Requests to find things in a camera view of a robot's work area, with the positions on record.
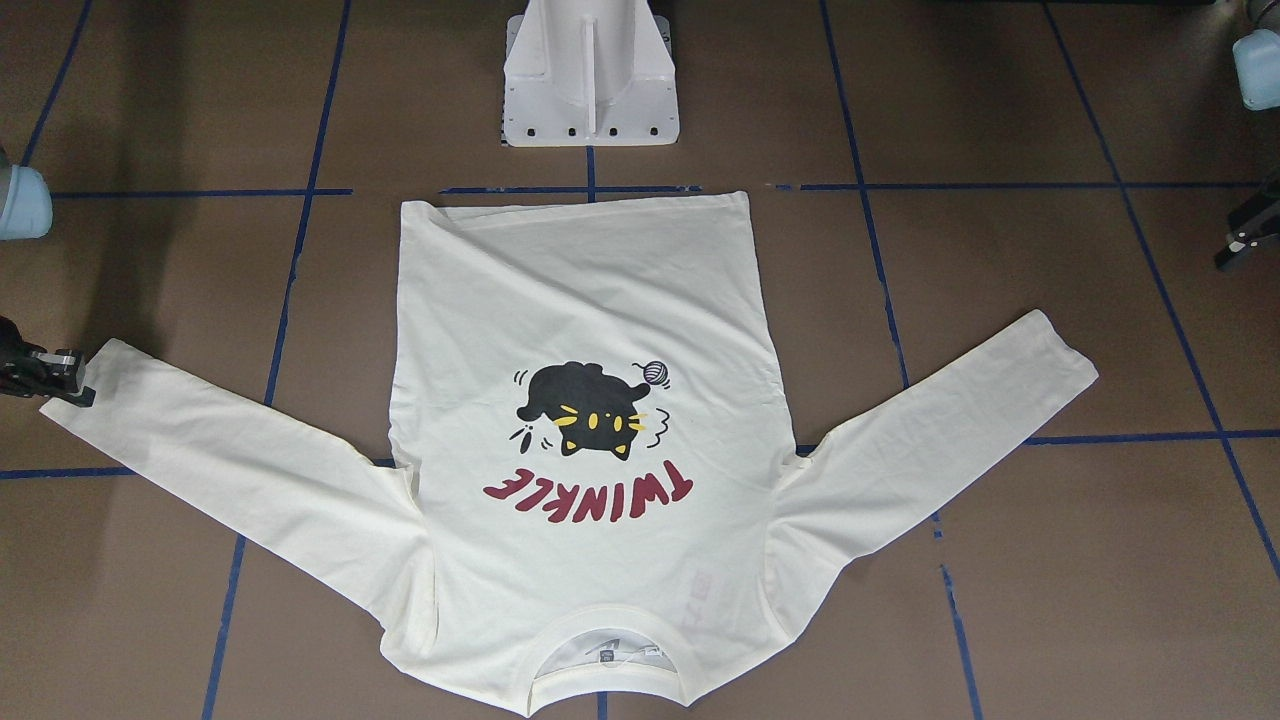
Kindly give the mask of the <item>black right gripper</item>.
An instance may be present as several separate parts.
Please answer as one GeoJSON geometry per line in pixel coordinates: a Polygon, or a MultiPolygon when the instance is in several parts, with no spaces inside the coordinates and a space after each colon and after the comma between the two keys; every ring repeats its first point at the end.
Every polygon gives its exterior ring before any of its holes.
{"type": "Polygon", "coordinates": [[[77,407],[91,407],[95,389],[84,383],[84,354],[59,348],[55,352],[27,342],[17,324],[1,316],[1,392],[19,398],[61,398],[77,407]]]}

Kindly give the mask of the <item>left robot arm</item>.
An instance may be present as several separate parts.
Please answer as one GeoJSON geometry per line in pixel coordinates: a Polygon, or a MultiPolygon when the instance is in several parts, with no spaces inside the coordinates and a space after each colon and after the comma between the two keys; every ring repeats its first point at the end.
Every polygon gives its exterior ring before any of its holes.
{"type": "MultiPolygon", "coordinates": [[[[1247,1],[1251,32],[1235,41],[1231,53],[1242,100],[1248,110],[1279,108],[1279,3],[1247,1]]],[[[1242,205],[1228,214],[1228,242],[1213,258],[1216,268],[1229,272],[1258,249],[1279,240],[1279,177],[1271,170],[1242,205]]]]}

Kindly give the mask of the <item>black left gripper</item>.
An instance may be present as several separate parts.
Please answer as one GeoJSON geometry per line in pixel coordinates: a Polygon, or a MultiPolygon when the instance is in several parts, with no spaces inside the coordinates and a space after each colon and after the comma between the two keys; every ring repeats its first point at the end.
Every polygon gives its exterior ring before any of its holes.
{"type": "Polygon", "coordinates": [[[1256,249],[1277,243],[1277,237],[1279,173],[1275,170],[1228,214],[1226,242],[1215,254],[1215,266],[1229,272],[1256,249]]]}

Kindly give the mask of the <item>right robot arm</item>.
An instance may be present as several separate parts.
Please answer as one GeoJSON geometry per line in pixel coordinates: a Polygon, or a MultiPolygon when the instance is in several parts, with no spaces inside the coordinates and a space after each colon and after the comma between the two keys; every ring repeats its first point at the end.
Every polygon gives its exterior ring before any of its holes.
{"type": "MultiPolygon", "coordinates": [[[[52,225],[52,197],[44,177],[1,155],[1,240],[38,240],[52,225]]],[[[50,351],[31,343],[14,320],[1,318],[1,392],[18,398],[60,398],[77,407],[95,402],[84,383],[84,355],[73,348],[50,351]]]]}

